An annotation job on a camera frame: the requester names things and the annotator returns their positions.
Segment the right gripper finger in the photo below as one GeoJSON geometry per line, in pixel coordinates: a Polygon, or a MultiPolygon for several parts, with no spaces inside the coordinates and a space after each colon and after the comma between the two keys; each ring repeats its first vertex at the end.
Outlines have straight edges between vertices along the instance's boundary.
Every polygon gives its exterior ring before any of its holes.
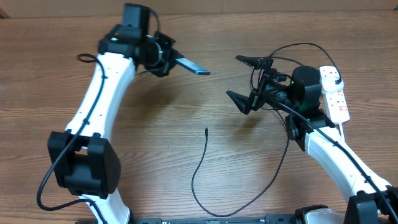
{"type": "Polygon", "coordinates": [[[274,62],[274,60],[269,57],[247,57],[243,55],[237,55],[235,59],[244,63],[245,65],[248,65],[249,67],[252,67],[255,70],[266,70],[272,68],[272,64],[274,62]]]}
{"type": "Polygon", "coordinates": [[[257,89],[251,90],[249,96],[244,96],[230,90],[226,91],[226,94],[232,99],[240,112],[242,112],[243,114],[249,114],[250,111],[258,110],[255,103],[257,97],[257,89]]]}

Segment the smartphone with blue screen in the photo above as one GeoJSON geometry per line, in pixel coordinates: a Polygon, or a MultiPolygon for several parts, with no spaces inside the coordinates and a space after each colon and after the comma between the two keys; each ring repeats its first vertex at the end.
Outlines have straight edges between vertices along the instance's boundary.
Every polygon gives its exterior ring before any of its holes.
{"type": "Polygon", "coordinates": [[[177,65],[187,69],[188,71],[190,71],[190,72],[192,72],[192,73],[194,73],[196,75],[209,75],[210,74],[210,71],[208,71],[207,69],[199,66],[198,64],[192,62],[191,60],[189,60],[189,59],[187,59],[185,57],[177,58],[177,59],[174,60],[174,62],[177,65]]]}

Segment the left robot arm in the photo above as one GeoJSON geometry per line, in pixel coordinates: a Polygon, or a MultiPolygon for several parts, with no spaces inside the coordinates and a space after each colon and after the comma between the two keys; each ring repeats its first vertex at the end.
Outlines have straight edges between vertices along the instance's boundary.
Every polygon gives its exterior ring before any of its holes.
{"type": "Polygon", "coordinates": [[[79,54],[95,71],[85,97],[62,132],[52,132],[47,148],[52,165],[49,174],[57,184],[85,203],[96,223],[132,223],[131,210],[118,191],[121,162],[111,145],[111,133],[126,90],[143,66],[164,77],[174,67],[174,40],[156,31],[149,35],[155,11],[140,4],[124,6],[122,22],[98,44],[98,53],[79,54]]]}

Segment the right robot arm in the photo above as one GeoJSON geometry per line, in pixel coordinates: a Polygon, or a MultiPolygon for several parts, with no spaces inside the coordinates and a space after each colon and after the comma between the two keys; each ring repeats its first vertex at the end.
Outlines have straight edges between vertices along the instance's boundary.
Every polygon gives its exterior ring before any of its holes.
{"type": "Polygon", "coordinates": [[[273,68],[270,57],[238,55],[236,60],[262,70],[259,86],[249,96],[227,91],[240,112],[264,104],[285,111],[287,135],[314,158],[338,186],[348,205],[336,213],[326,205],[299,208],[290,223],[397,223],[397,188],[373,172],[342,140],[335,124],[320,109],[320,71],[307,65],[291,75],[273,68]],[[288,85],[283,82],[290,79],[288,85]]]}

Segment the white charger plug adapter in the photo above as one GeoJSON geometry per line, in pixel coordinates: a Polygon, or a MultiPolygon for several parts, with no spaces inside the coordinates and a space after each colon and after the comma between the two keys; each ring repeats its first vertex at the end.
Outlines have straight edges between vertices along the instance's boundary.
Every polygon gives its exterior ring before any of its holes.
{"type": "Polygon", "coordinates": [[[337,91],[341,91],[344,88],[344,81],[339,81],[339,79],[335,78],[324,78],[320,81],[322,86],[323,94],[330,94],[337,91]]]}

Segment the white power strip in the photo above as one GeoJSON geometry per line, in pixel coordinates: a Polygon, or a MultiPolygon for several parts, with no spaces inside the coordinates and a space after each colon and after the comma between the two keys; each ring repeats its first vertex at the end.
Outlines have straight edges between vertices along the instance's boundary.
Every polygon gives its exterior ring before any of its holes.
{"type": "MultiPolygon", "coordinates": [[[[319,68],[320,81],[324,78],[340,79],[337,69],[333,66],[322,66],[319,68]]],[[[349,111],[343,89],[330,94],[322,94],[326,108],[326,114],[335,124],[343,124],[349,121],[349,111]]]]}

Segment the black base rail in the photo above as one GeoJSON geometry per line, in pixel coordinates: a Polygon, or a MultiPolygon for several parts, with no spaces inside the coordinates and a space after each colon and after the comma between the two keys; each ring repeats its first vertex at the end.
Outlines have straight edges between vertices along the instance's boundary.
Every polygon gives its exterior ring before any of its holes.
{"type": "MultiPolygon", "coordinates": [[[[329,209],[321,209],[319,212],[307,214],[310,223],[344,223],[345,216],[341,213],[332,212],[329,209]]],[[[216,218],[216,219],[179,219],[161,220],[160,218],[136,219],[133,224],[290,224],[305,223],[295,217],[294,214],[266,215],[257,218],[216,218]]]]}

